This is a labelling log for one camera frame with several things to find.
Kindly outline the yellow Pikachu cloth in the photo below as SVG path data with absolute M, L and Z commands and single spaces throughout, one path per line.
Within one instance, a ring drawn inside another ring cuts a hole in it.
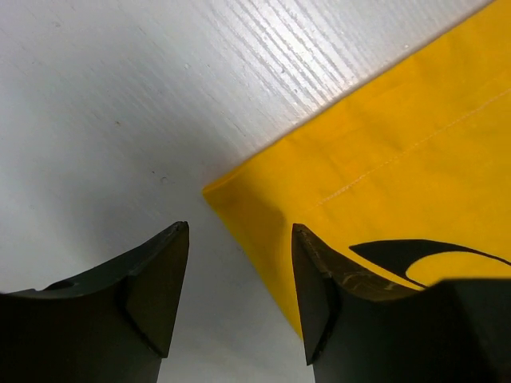
M 296 223 L 388 287 L 509 277 L 509 2 L 491 2 L 203 194 L 295 331 Z

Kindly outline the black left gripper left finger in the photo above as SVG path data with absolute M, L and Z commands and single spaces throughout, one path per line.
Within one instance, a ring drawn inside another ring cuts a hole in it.
M 168 356 L 189 226 L 42 290 L 1 296 L 4 382 L 155 382 Z

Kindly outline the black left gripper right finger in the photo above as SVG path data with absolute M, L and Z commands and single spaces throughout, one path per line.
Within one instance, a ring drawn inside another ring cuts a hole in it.
M 509 381 L 508 278 L 427 287 L 406 277 L 431 255 L 470 253 L 452 243 L 383 240 L 352 251 L 357 260 L 302 224 L 292 228 L 303 345 L 317 382 Z

